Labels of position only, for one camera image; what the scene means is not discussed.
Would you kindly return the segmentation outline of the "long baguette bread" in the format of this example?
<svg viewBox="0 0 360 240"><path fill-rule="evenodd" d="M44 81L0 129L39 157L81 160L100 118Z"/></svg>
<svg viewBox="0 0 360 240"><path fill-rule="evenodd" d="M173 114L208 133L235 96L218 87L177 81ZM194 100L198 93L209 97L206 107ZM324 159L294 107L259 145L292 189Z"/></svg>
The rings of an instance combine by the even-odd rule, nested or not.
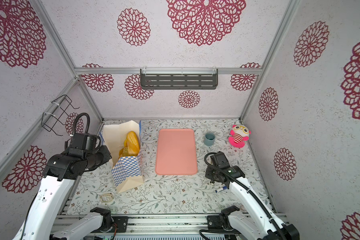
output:
<svg viewBox="0 0 360 240"><path fill-rule="evenodd" d="M126 144L128 154L130 156L137 156L140 152L140 143L138 140L138 136L135 132L130 131L127 133Z"/></svg>

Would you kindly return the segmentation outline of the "checkered paper bag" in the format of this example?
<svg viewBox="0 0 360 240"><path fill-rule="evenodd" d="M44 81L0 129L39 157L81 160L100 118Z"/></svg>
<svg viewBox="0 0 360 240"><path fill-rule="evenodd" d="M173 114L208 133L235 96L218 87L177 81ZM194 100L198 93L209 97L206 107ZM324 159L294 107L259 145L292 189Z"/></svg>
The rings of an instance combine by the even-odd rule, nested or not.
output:
<svg viewBox="0 0 360 240"><path fill-rule="evenodd" d="M137 156L130 156L127 150L127 133L137 134L140 152ZM129 121L118 125L105 125L102 138L112 156L111 174L117 193L123 193L144 184L141 153L141 124Z"/></svg>

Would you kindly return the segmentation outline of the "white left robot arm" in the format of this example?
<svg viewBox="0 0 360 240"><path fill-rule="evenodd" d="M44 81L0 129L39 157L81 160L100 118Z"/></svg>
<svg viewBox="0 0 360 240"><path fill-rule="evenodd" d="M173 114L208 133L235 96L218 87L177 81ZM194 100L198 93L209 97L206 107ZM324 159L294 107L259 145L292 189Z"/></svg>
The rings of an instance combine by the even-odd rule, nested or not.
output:
<svg viewBox="0 0 360 240"><path fill-rule="evenodd" d="M86 131L77 133L81 117L87 118ZM90 116L78 114L73 122L71 141L65 150L52 156L43 170L41 185L27 211L25 220L15 235L16 240L82 240L93 231L116 233L119 226L110 210L93 208L88 215L69 227L52 233L60 207L71 188L83 173L92 172L108 163L112 156L98 135L89 134Z"/></svg>

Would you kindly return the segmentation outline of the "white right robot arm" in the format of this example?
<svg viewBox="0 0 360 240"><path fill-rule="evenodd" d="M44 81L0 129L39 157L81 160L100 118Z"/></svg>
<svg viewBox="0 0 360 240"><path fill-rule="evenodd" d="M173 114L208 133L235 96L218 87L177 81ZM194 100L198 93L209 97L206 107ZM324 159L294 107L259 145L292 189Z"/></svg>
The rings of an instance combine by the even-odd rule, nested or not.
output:
<svg viewBox="0 0 360 240"><path fill-rule="evenodd" d="M206 178L212 183L225 185L244 206L249 216L240 208L225 208L218 216L208 216L208 229L199 230L200 236L207 240L204 233L222 235L241 235L246 240L299 240L297 228L284 223L260 199L244 172L238 166L231 166L223 152L207 153Z"/></svg>

